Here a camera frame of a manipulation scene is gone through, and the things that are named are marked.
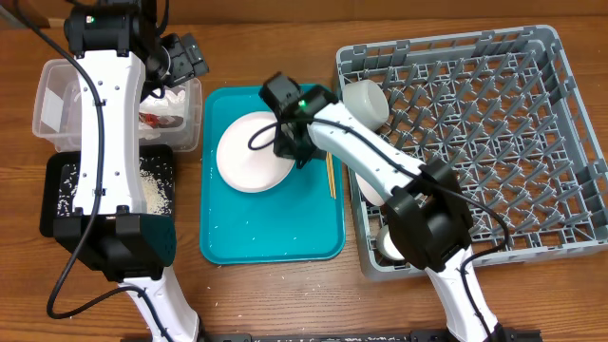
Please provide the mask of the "grey bowl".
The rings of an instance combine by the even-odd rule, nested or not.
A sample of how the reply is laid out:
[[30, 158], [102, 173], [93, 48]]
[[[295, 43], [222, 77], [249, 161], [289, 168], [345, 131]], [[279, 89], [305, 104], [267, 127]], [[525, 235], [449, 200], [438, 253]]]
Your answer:
[[353, 117], [371, 131], [377, 131], [389, 119], [388, 100], [381, 87], [371, 80], [344, 85], [342, 98]]

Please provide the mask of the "large pink plate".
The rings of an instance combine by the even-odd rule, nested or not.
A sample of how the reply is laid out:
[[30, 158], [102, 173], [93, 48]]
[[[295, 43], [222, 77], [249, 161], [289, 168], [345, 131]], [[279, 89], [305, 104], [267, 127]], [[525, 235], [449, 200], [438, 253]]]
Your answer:
[[244, 193], [259, 193], [281, 183], [295, 161], [278, 157], [270, 144], [260, 150], [248, 147], [251, 137], [263, 127], [275, 124], [276, 116], [256, 111], [231, 123], [218, 143], [216, 161], [222, 179]]

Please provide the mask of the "wooden chopstick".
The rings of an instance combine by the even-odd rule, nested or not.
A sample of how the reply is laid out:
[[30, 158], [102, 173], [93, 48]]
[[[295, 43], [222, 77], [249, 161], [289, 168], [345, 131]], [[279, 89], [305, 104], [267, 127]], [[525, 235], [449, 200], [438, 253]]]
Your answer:
[[337, 195], [336, 195], [336, 187], [335, 187], [335, 176], [334, 176], [334, 170], [333, 170], [333, 156], [329, 152], [327, 153], [327, 167], [328, 167], [329, 186], [331, 188], [331, 196], [334, 200], [336, 200]]
[[335, 194], [334, 175], [333, 175], [333, 159], [332, 159], [332, 155], [329, 152], [326, 153], [326, 169], [327, 169], [330, 196], [332, 199], [335, 200], [336, 194]]

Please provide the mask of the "small pink plate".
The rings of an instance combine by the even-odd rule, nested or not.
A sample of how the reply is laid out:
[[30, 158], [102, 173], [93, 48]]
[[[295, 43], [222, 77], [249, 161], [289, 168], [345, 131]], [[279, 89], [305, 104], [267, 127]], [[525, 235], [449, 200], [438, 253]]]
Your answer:
[[361, 195], [365, 198], [366, 202], [378, 207], [381, 207], [385, 203], [385, 200], [359, 174], [355, 174], [355, 178], [359, 187], [359, 191]]

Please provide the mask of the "white plastic wrapper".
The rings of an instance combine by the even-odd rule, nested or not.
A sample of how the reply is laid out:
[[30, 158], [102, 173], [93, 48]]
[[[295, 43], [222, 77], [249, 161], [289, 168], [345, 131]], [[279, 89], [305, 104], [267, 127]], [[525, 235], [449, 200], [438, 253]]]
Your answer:
[[185, 121], [186, 90], [184, 86], [167, 88], [164, 97], [148, 96], [139, 109], [139, 138], [157, 139], [166, 129], [180, 127]]

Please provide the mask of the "pile of rice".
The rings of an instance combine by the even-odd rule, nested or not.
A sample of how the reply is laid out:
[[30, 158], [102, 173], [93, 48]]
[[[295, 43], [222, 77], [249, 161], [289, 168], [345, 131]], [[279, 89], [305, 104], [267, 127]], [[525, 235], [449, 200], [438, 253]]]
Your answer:
[[[62, 167], [56, 202], [57, 217], [67, 217], [71, 214], [78, 178], [78, 163], [68, 163]], [[163, 161], [160, 157], [140, 157], [140, 178], [147, 204], [147, 213], [173, 217], [175, 207], [173, 163]]]

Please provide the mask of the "white cup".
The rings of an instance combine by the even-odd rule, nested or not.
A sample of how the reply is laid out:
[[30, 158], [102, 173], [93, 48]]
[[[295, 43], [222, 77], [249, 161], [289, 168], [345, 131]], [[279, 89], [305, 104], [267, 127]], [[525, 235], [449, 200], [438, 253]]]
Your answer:
[[393, 261], [404, 261], [405, 258], [398, 251], [390, 238], [390, 229], [388, 225], [384, 225], [376, 235], [376, 248], [380, 254]]

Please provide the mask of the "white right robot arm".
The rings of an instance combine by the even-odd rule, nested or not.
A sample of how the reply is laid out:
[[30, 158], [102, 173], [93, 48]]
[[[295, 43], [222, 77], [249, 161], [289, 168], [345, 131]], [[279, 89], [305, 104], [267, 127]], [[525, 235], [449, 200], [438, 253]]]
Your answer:
[[277, 73], [259, 91], [274, 112], [269, 143], [276, 156], [303, 167], [328, 152], [362, 177], [384, 202], [389, 238], [407, 263], [427, 273], [459, 341], [499, 341], [503, 327], [491, 312], [472, 262], [469, 210], [456, 173], [441, 160], [423, 162], [358, 122], [322, 85], [304, 90]]

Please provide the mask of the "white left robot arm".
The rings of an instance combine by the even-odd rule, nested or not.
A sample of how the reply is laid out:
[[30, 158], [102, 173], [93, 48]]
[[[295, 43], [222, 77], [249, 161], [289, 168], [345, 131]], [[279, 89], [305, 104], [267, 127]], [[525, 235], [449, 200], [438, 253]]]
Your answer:
[[154, 340], [197, 341], [202, 323], [173, 269], [174, 220], [148, 212], [140, 177], [142, 100], [207, 71], [197, 47], [166, 33], [167, 19], [153, 1], [100, 1], [65, 20], [64, 56], [81, 91], [80, 173], [52, 234], [72, 262], [131, 297]]

